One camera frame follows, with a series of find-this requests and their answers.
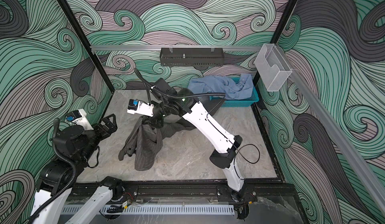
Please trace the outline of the dark grey pinstriped shirt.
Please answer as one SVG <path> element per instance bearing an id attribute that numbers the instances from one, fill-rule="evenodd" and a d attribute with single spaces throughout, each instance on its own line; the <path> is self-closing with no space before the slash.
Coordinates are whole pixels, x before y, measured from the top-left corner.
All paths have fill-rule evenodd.
<path id="1" fill-rule="evenodd" d="M 156 155 L 163 147 L 163 140 L 183 130 L 198 129 L 219 153 L 226 153 L 230 146 L 225 142 L 225 131 L 206 110 L 204 104 L 194 98 L 151 102 L 153 117 L 164 120 L 163 128 L 144 125 L 144 115 L 137 120 L 132 132 L 118 154 L 118 160 L 135 155 L 137 171 L 153 167 Z"/>

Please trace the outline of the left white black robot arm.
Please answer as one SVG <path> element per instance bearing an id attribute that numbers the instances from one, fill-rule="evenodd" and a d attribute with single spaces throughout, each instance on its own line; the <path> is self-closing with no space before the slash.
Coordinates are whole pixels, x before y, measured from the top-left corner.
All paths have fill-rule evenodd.
<path id="1" fill-rule="evenodd" d="M 39 174 L 35 200 L 28 224 L 57 224 L 65 202 L 78 176 L 90 166 L 93 153 L 100 151 L 100 141 L 118 130 L 115 114 L 104 117 L 99 124 L 91 125 L 84 109 L 68 113 L 65 120 L 73 123 L 59 130 L 60 120 L 53 122 L 51 137 L 54 157 Z M 123 197 L 122 180 L 107 176 L 97 187 L 89 200 L 66 224 L 89 224 L 109 201 Z"/>

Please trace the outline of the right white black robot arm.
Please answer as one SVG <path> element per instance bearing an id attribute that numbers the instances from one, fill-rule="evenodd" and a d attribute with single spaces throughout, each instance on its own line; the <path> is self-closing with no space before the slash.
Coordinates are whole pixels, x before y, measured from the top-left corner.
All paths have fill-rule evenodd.
<path id="1" fill-rule="evenodd" d="M 169 115 L 177 115 L 199 130 L 215 148 L 210 156 L 213 165 L 223 170 L 230 195 L 236 202 L 245 201 L 245 180 L 237 166 L 236 157 L 241 155 L 242 137 L 226 131 L 205 108 L 200 97 L 224 97 L 224 93 L 209 92 L 195 94 L 187 88 L 177 91 L 164 79 L 155 83 L 148 82 L 138 69 L 135 74 L 143 82 L 148 95 L 154 95 L 157 102 L 143 102 L 138 99 L 130 100 L 127 111 L 129 114 L 142 115 L 142 125 L 155 129 L 163 137 L 168 137 L 172 131 L 179 131 L 179 124 L 165 124 Z"/>

